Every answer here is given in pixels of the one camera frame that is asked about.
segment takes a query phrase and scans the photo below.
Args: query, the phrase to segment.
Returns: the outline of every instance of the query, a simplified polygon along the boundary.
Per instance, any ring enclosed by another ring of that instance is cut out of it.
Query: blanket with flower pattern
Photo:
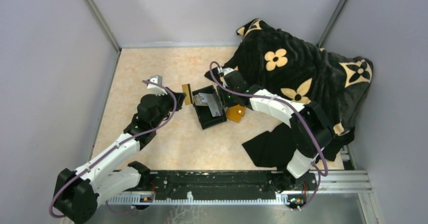
[[[241,43],[223,67],[237,68],[249,85],[292,101],[321,104],[336,133],[324,154],[334,160],[354,139],[355,119],[373,77],[372,62],[317,48],[261,19],[236,33],[242,36]],[[209,72],[205,76],[211,79]]]

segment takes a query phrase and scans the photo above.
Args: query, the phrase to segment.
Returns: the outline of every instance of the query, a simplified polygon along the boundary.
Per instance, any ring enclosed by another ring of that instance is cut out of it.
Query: orange tag
[[[244,115],[245,115],[245,107],[240,105],[230,107],[226,112],[226,118],[236,123],[239,123],[241,121],[241,118]]]

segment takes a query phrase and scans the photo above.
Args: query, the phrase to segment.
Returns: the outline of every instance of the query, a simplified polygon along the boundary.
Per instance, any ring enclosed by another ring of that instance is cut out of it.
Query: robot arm
[[[287,164],[287,171],[296,179],[304,175],[318,156],[318,151],[295,112],[284,103],[274,99],[288,103],[303,116],[322,151],[333,139],[334,131],[321,106],[316,102],[309,104],[293,102],[272,94],[258,85],[249,86],[241,74],[231,68],[219,68],[218,72],[224,78],[224,87],[238,93],[253,95],[253,97],[243,97],[231,94],[218,86],[217,90],[224,106],[230,107],[239,104],[251,110],[263,112],[277,118],[292,129],[291,137],[297,146],[293,158]]]
[[[152,76],[151,82],[162,84],[161,76]],[[150,169],[139,162],[130,163],[119,172],[114,170],[125,160],[143,149],[156,131],[134,138],[135,135],[158,127],[174,110],[174,101],[161,87],[148,84],[153,94],[145,95],[137,113],[124,132],[106,150],[91,161],[71,171],[64,169],[57,178],[54,195],[71,179],[77,178],[58,196],[53,206],[75,223],[85,223],[96,209],[111,197],[136,186],[148,186]],[[172,92],[181,109],[184,93]]]

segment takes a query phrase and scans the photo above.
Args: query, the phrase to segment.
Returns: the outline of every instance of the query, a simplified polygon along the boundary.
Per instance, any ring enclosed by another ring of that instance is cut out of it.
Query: gray wall
[[[119,45],[231,45],[254,18],[317,42],[339,0],[95,0]]]
[[[428,0],[350,0],[326,48],[373,61],[352,143],[386,223],[426,223]]]
[[[0,223],[48,215],[86,162],[116,53],[83,0],[0,0]]]

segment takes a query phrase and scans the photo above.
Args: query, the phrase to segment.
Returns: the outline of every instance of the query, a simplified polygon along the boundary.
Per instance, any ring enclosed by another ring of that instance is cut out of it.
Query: table
[[[203,75],[211,61],[227,62],[236,47],[174,47],[123,49],[102,117],[93,157],[111,145],[130,123],[143,95],[149,94],[141,81],[161,75],[163,85],[182,92],[190,83],[196,90],[213,82]],[[139,153],[120,166],[139,161],[152,170],[275,170],[256,167],[241,146],[258,134],[273,130],[279,120],[247,110],[240,123],[227,121],[202,130],[195,109],[184,105],[157,136]],[[332,170],[344,169],[340,154]]]

